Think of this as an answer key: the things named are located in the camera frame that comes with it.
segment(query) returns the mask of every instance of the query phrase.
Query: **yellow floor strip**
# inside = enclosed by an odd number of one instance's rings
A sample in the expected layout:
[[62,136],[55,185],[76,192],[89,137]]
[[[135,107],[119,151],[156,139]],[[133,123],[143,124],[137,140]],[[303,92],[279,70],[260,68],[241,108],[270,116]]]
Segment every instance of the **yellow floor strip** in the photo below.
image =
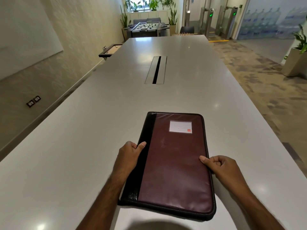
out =
[[217,40],[217,41],[209,41],[209,42],[226,42],[226,41],[229,41],[229,40]]

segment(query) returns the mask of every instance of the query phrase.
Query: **forearm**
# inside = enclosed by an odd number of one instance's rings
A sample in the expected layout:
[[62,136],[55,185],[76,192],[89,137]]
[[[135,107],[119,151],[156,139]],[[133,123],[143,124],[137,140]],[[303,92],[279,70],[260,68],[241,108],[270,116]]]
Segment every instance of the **forearm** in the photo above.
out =
[[248,192],[236,194],[236,197],[257,229],[284,230],[282,225],[250,190]]
[[125,179],[111,175],[76,230],[109,230]]

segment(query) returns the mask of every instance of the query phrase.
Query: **leather folder cover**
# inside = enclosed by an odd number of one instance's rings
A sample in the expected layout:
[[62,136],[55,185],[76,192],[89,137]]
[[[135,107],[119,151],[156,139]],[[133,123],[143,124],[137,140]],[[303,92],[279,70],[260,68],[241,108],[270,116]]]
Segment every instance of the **leather folder cover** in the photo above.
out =
[[129,175],[119,205],[143,207],[188,219],[216,212],[204,119],[199,114],[148,112],[139,143],[147,145]]

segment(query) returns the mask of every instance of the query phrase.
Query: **glossy tabletop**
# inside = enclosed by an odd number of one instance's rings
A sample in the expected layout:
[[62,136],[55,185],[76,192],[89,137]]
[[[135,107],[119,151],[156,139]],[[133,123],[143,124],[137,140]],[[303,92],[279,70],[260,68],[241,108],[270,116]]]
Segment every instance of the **glossy tabletop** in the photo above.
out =
[[[153,57],[164,55],[164,84],[145,84]],[[306,178],[203,35],[131,38],[93,72],[0,162],[0,229],[75,229],[118,149],[137,143],[148,111],[201,114],[209,155],[234,158],[287,229],[306,229]],[[193,230],[248,229],[216,179],[214,188],[217,211],[208,222],[118,207],[112,229],[157,221]]]

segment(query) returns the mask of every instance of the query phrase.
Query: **plant pot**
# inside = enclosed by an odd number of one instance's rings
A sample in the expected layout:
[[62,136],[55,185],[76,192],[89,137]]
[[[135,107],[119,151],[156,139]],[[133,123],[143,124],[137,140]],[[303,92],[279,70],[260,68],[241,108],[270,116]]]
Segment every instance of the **plant pot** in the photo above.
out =
[[300,73],[307,71],[307,52],[300,54],[300,50],[292,48],[285,65],[282,68],[282,73],[286,77],[297,76]]
[[175,35],[176,34],[176,25],[170,25],[169,26],[169,35]]
[[124,37],[125,42],[128,40],[128,37],[127,37],[127,29],[128,29],[128,28],[122,28],[122,35],[123,35],[123,37]]

